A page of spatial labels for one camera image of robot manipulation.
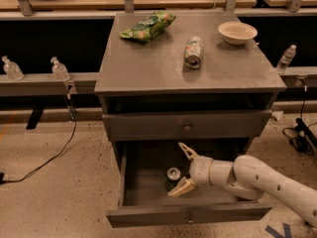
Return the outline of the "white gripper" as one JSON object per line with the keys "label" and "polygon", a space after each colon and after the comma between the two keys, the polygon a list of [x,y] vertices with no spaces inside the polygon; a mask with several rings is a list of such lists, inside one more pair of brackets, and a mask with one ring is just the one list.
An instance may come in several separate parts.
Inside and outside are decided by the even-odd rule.
{"label": "white gripper", "polygon": [[191,178],[183,177],[175,188],[167,193],[170,197],[180,197],[194,190],[198,185],[210,182],[210,169],[213,163],[211,158],[198,156],[198,154],[184,143],[179,142],[178,146],[187,159],[191,162],[189,174]]}

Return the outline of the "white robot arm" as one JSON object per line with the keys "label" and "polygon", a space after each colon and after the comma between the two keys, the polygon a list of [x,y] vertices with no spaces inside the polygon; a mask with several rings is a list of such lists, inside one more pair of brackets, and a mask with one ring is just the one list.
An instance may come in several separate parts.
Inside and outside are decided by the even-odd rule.
{"label": "white robot arm", "polygon": [[282,175],[253,156],[242,155],[234,162],[218,161],[198,155],[184,143],[179,142],[178,146],[190,162],[189,178],[181,178],[168,196],[179,197],[203,184],[217,185],[249,200],[257,200],[267,193],[317,227],[315,189]]}

